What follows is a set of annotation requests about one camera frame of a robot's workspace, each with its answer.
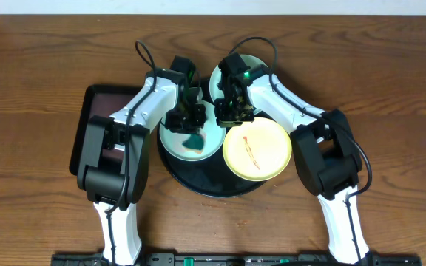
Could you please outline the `green sponge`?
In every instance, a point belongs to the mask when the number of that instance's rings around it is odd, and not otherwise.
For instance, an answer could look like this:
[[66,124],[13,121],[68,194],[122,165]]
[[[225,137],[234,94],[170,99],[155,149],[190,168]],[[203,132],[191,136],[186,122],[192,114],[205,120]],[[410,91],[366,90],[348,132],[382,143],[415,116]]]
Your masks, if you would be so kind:
[[205,146],[205,139],[201,134],[191,134],[182,142],[182,146],[188,151],[201,154]]

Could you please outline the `light blue plate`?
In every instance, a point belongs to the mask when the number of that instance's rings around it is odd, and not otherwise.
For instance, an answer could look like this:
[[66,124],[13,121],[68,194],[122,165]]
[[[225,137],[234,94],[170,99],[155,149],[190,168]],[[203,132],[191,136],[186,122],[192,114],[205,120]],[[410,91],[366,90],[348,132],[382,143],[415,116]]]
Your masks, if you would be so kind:
[[214,105],[204,100],[201,101],[206,107],[206,122],[198,134],[205,139],[205,146],[201,154],[188,151],[182,146],[182,142],[191,134],[173,133],[160,125],[160,141],[163,147],[174,157],[185,161],[198,161],[211,157],[223,145],[226,129],[217,125],[214,115]]

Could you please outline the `yellow plate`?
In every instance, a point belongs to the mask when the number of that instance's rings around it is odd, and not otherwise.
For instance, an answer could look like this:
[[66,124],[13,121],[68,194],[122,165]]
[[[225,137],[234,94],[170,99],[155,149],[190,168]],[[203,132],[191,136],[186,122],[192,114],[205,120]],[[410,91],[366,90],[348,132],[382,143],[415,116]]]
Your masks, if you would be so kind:
[[223,142],[223,157],[238,177],[262,182],[280,174],[292,155],[288,133],[277,122],[257,117],[232,127]]

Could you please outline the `pale green plate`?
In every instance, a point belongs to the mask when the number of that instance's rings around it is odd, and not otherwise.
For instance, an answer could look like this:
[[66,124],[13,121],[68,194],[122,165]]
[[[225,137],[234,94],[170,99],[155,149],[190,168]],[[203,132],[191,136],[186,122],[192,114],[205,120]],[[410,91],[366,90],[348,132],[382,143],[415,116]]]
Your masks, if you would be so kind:
[[[251,68],[258,66],[259,64],[265,64],[261,59],[253,55],[240,54],[240,56]],[[209,81],[209,94],[213,103],[214,100],[223,97],[223,91],[220,89],[220,78],[221,72],[217,65]],[[271,91],[268,75],[264,75],[263,77],[256,79],[252,85],[248,87],[248,95],[255,107],[254,115],[259,112],[265,112],[266,114],[271,115],[274,112],[273,99],[275,94]]]

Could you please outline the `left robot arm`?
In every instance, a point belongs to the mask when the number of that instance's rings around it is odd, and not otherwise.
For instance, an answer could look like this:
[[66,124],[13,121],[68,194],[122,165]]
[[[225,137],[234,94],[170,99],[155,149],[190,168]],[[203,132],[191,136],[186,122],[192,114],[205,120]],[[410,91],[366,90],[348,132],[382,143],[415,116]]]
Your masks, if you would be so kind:
[[102,103],[107,86],[87,89],[70,161],[70,172],[101,219],[103,265],[134,265],[141,253],[136,205],[146,187],[153,129],[196,132],[205,122],[192,66],[154,69],[125,106]]

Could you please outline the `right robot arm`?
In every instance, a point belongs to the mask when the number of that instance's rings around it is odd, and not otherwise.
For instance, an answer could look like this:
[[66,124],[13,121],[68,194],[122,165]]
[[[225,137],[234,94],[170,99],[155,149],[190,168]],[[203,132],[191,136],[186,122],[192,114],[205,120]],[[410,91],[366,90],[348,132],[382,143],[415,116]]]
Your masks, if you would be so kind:
[[298,177],[318,198],[335,262],[356,265],[368,255],[356,197],[368,158],[346,116],[314,107],[287,89],[264,64],[226,66],[212,74],[217,124],[228,128],[223,156],[239,177],[269,180],[293,160]]

